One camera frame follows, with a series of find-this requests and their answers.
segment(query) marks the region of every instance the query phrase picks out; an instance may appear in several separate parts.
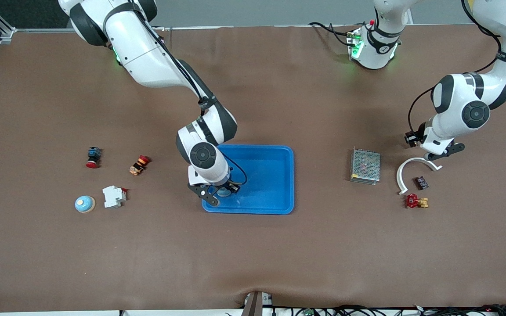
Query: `blue tray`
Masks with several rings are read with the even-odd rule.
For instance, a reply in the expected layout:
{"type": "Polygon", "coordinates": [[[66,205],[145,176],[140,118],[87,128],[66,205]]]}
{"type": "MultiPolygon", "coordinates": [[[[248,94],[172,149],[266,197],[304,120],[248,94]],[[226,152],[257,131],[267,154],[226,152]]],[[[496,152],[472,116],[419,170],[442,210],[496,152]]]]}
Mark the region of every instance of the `blue tray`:
{"type": "MultiPolygon", "coordinates": [[[[288,146],[222,144],[218,149],[247,173],[247,183],[237,194],[216,197],[217,207],[202,201],[207,212],[237,214],[289,214],[294,208],[294,153],[288,146]]],[[[243,174],[228,161],[231,179],[243,174]]]]}

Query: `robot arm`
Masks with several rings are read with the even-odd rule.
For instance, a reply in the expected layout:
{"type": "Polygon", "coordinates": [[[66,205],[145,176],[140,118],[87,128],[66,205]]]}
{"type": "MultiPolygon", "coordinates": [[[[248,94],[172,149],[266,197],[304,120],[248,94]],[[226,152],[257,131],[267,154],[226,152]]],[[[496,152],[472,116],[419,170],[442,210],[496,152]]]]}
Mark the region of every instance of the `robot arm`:
{"type": "Polygon", "coordinates": [[[420,146],[429,154],[427,160],[449,156],[464,149],[454,138],[484,126],[490,111],[506,102],[506,2],[475,1],[472,13],[478,23],[502,42],[493,69],[487,74],[470,72],[445,76],[434,87],[430,98],[437,112],[424,122],[416,133],[406,134],[411,147],[420,146]]]}
{"type": "Polygon", "coordinates": [[[237,192],[239,184],[231,181],[228,163],[216,148],[235,136],[235,118],[189,64],[171,55],[148,24],[157,14],[155,0],[58,2],[81,38],[95,46],[107,47],[110,42],[108,47],[114,49],[137,83],[149,88],[186,86],[198,96],[201,115],[181,128],[175,141],[181,156],[191,164],[189,188],[213,205],[217,205],[217,199],[209,196],[210,186],[237,192]],[[193,187],[206,188],[206,194],[199,194],[193,187]]]}
{"type": "Polygon", "coordinates": [[[379,69],[394,57],[398,39],[409,21],[408,10],[421,0],[374,0],[376,19],[347,35],[349,56],[361,66],[379,69]]]}

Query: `brown table surface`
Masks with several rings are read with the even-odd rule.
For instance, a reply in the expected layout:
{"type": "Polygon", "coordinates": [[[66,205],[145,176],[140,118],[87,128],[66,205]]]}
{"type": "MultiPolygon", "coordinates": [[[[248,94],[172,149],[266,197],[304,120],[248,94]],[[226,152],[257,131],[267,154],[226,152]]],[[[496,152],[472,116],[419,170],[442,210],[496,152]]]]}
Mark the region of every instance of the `brown table surface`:
{"type": "MultiPolygon", "coordinates": [[[[371,71],[321,29],[165,35],[237,118],[231,144],[294,150],[294,211],[205,212],[174,144],[199,114],[190,90],[139,86],[76,34],[15,34],[0,47],[0,311],[233,308],[253,290],[296,306],[506,303],[506,104],[442,170],[406,168],[410,192],[429,182],[428,210],[404,208],[395,180],[423,155],[402,138],[411,101],[489,62],[488,36],[410,26],[371,71]],[[377,186],[347,180],[353,147],[383,154],[377,186]],[[140,154],[153,162],[132,176],[140,154]],[[110,185],[129,188],[122,208],[104,209],[110,185]]],[[[433,114],[424,97],[414,124],[433,114]]]]}

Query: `white curved part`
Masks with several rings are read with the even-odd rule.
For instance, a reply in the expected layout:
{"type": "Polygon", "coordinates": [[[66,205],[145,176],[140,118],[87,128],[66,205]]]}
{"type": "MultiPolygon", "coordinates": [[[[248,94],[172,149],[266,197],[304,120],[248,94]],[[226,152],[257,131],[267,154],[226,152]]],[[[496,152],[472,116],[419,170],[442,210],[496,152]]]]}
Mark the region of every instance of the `white curved part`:
{"type": "Polygon", "coordinates": [[[79,2],[81,2],[81,0],[58,0],[60,8],[62,8],[68,16],[70,16],[70,10],[79,2]]]}
{"type": "MultiPolygon", "coordinates": [[[[397,44],[390,50],[389,53],[378,54],[378,52],[376,52],[376,48],[372,47],[371,44],[369,44],[366,40],[368,36],[368,29],[366,27],[363,27],[359,28],[359,30],[357,31],[360,33],[360,38],[362,40],[358,42],[359,45],[358,50],[353,50],[353,48],[349,48],[349,55],[353,60],[356,60],[357,62],[359,62],[359,64],[361,64],[365,68],[380,69],[383,66],[386,66],[386,64],[392,58],[394,58],[394,52],[398,47],[397,44]]],[[[379,40],[380,42],[386,44],[395,42],[399,38],[399,37],[386,38],[384,36],[381,36],[377,32],[374,32],[372,35],[375,36],[377,40],[379,40]]]]}
{"type": "Polygon", "coordinates": [[[434,162],[430,162],[430,161],[426,160],[425,158],[421,158],[421,157],[409,158],[404,163],[402,163],[401,166],[399,166],[399,168],[398,168],[398,187],[401,190],[401,192],[399,192],[400,195],[407,192],[407,187],[405,186],[405,183],[403,183],[402,172],[403,172],[403,168],[405,167],[405,165],[410,162],[423,162],[423,164],[426,164],[427,166],[429,166],[433,171],[436,171],[436,170],[439,170],[440,168],[442,168],[442,166],[437,166],[436,164],[434,164],[434,162]]]}

